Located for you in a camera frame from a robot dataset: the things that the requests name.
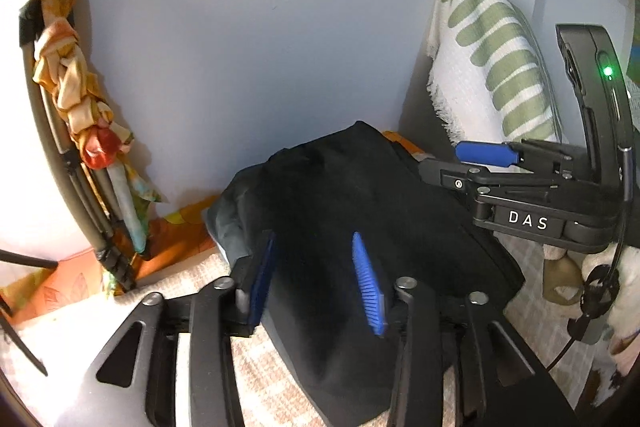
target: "black garment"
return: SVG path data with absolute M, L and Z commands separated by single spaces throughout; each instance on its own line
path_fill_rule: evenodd
M 480 290 L 499 309 L 524 282 L 454 194 L 423 183 L 411 155 L 362 122 L 236 174 L 207 226 L 232 264 L 262 230 L 274 230 L 268 332 L 334 426 L 388 409 L 397 354 L 395 339 L 379 339 L 367 325 L 351 260 L 354 232 L 389 282 L 406 275 L 442 295 Z

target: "round bolt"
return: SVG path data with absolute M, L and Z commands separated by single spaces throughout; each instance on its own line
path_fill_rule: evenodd
M 149 295 L 145 296 L 145 298 L 142 299 L 142 303 L 145 306 L 155 306 L 156 304 L 159 304 L 161 301 L 162 301 L 162 294 L 158 292 L 149 293 Z
M 413 277 L 398 277 L 396 286 L 402 290 L 412 290 L 418 285 L 417 280 Z
M 213 288 L 215 288 L 216 290 L 228 290 L 233 285 L 234 280 L 231 279 L 231 277 L 229 277 L 228 275 L 225 275 L 224 277 L 218 277 L 214 281 Z
M 469 300 L 471 301 L 471 304 L 482 306 L 483 304 L 487 304 L 487 302 L 489 302 L 489 297 L 486 293 L 483 292 L 471 292 L 469 293 Z

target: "ribbed blue pad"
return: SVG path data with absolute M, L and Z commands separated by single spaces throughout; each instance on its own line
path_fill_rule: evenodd
M 504 143 L 460 142 L 456 156 L 461 162 L 508 167 L 517 165 L 520 156 Z
M 358 232 L 353 234 L 351 253 L 367 322 L 377 336 L 382 336 L 386 328 L 385 296 L 380 290 L 369 255 Z

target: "folded black clothing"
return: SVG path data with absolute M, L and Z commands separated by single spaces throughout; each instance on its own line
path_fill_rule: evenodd
M 354 232 L 391 281 L 411 276 L 450 296 L 483 291 L 498 309 L 524 283 L 463 202 L 423 183 L 416 160 L 363 122 L 238 172 L 208 210 L 207 228 L 231 264 L 274 231 L 264 324 L 302 390 L 338 427 L 388 409 L 398 347 L 367 324 Z

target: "beige checkered fabric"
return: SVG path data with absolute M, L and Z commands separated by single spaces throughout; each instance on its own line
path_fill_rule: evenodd
M 548 363 L 561 349 L 566 334 L 564 321 L 550 315 L 545 301 L 540 298 L 542 247 L 513 237 L 501 237 L 500 240 L 520 263 L 527 277 L 526 286 L 509 305 L 507 316 L 543 363 Z M 52 426 L 72 402 L 85 369 L 146 293 L 160 291 L 166 298 L 188 295 L 226 273 L 228 265 L 220 254 L 213 252 L 197 266 L 155 285 L 116 299 L 94 296 L 34 319 L 20 329 L 20 334 L 47 366 L 49 378 L 40 375 L 14 344 L 1 339 L 0 366 L 40 422 L 45 427 Z M 248 426 L 324 425 L 262 327 L 258 327 L 250 339 L 234 339 L 232 349 L 242 411 Z M 554 372 L 573 406 L 584 386 L 592 359 L 592 350 L 578 344 L 572 347 Z M 188 335 L 181 335 L 177 367 L 177 427 L 189 425 L 187 374 Z M 452 372 L 447 372 L 444 383 L 443 425 L 452 427 Z M 108 418 L 96 420 L 95 427 L 111 427 Z M 367 424 L 371 427 L 383 425 L 386 425 L 386 413 Z

